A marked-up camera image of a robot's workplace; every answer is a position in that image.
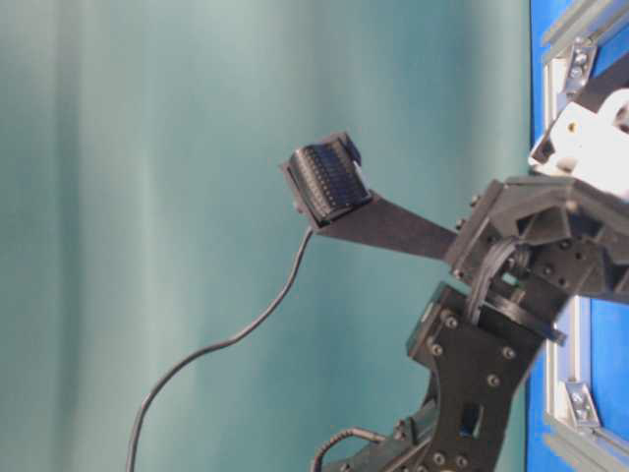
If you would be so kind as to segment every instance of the white plastic part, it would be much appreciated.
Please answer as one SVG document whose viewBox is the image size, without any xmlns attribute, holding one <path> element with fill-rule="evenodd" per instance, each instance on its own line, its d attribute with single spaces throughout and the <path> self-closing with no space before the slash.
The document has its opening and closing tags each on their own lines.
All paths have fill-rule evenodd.
<svg viewBox="0 0 629 472">
<path fill-rule="evenodd" d="M 531 159 L 531 165 L 542 174 L 576 177 L 629 200 L 629 134 L 621 130 L 628 105 L 626 88 L 611 94 L 598 114 L 569 103 L 550 130 L 554 154 L 544 164 Z"/>
</svg>

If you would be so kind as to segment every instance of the hex screw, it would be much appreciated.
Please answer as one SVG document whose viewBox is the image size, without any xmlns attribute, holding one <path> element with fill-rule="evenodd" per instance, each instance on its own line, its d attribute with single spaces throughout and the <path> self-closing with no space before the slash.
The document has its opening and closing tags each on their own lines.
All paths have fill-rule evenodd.
<svg viewBox="0 0 629 472">
<path fill-rule="evenodd" d="M 572 69 L 570 69 L 570 78 L 571 79 L 581 79 L 583 77 L 584 73 L 585 73 L 585 71 L 583 70 L 583 67 L 581 67 L 581 66 L 574 66 Z"/>
<path fill-rule="evenodd" d="M 491 388 L 498 388 L 500 386 L 500 377 L 496 374 L 490 374 L 487 376 L 487 383 Z"/>
<path fill-rule="evenodd" d="M 455 463 L 459 469 L 465 469 L 468 466 L 469 461 L 465 455 L 461 454 L 456 456 Z"/>
<path fill-rule="evenodd" d="M 577 66 L 585 66 L 586 62 L 588 62 L 588 55 L 583 51 L 578 51 L 574 56 L 574 63 Z"/>
<path fill-rule="evenodd" d="M 434 356 L 434 357 L 439 357 L 440 355 L 443 354 L 443 348 L 441 347 L 440 344 L 433 344 L 430 347 L 430 353 Z"/>
<path fill-rule="evenodd" d="M 502 356 L 508 360 L 515 359 L 515 351 L 513 350 L 512 347 L 504 346 L 502 348 Z"/>
<path fill-rule="evenodd" d="M 445 319 L 445 325 L 446 327 L 449 327 L 450 329 L 456 329 L 457 326 L 459 325 L 459 322 L 457 322 L 456 318 L 454 317 L 448 317 Z"/>
<path fill-rule="evenodd" d="M 436 465 L 443 465 L 445 464 L 445 455 L 443 455 L 442 452 L 436 452 L 433 456 L 432 456 L 432 461 L 436 464 Z"/>
</svg>

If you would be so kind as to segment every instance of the aluminum frame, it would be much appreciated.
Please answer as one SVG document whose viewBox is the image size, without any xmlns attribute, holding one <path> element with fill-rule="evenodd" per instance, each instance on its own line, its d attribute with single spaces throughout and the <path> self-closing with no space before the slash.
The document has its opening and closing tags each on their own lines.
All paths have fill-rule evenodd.
<svg viewBox="0 0 629 472">
<path fill-rule="evenodd" d="M 543 57 L 543 124 L 547 129 L 566 104 L 565 90 L 575 44 L 596 48 L 629 24 L 629 1 L 576 0 L 546 31 Z M 589 58 L 587 77 L 592 72 Z M 566 383 L 580 383 L 592 391 L 590 299 L 575 297 L 556 327 L 568 334 L 562 347 L 547 343 L 545 348 L 544 421 L 554 433 L 544 442 L 580 472 L 629 472 L 629 442 L 617 437 L 600 423 L 587 426 L 575 421 L 574 405 Z"/>
</svg>

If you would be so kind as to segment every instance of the silver corner bracket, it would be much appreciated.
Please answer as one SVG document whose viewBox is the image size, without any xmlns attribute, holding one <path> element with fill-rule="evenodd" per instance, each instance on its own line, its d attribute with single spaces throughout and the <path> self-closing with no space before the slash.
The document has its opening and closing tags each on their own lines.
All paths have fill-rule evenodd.
<svg viewBox="0 0 629 472">
<path fill-rule="evenodd" d="M 566 382 L 570 419 L 577 430 L 600 428 L 599 414 L 585 382 Z"/>
<path fill-rule="evenodd" d="M 587 82 L 598 47 L 629 24 L 626 0 L 575 0 L 544 33 L 544 125 L 547 127 Z"/>
</svg>

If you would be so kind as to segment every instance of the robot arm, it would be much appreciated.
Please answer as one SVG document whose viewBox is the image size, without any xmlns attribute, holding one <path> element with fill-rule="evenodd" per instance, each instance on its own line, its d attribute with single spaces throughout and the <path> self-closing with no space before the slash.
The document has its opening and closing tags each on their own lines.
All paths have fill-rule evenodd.
<svg viewBox="0 0 629 472">
<path fill-rule="evenodd" d="M 490 471 L 518 385 L 573 295 L 629 301 L 629 205 L 571 177 L 493 181 L 458 234 L 369 189 L 347 134 L 281 166 L 296 208 L 323 236 L 443 260 L 470 286 L 441 284 L 407 343 L 431 372 L 420 410 L 355 456 L 313 471 Z"/>
</svg>

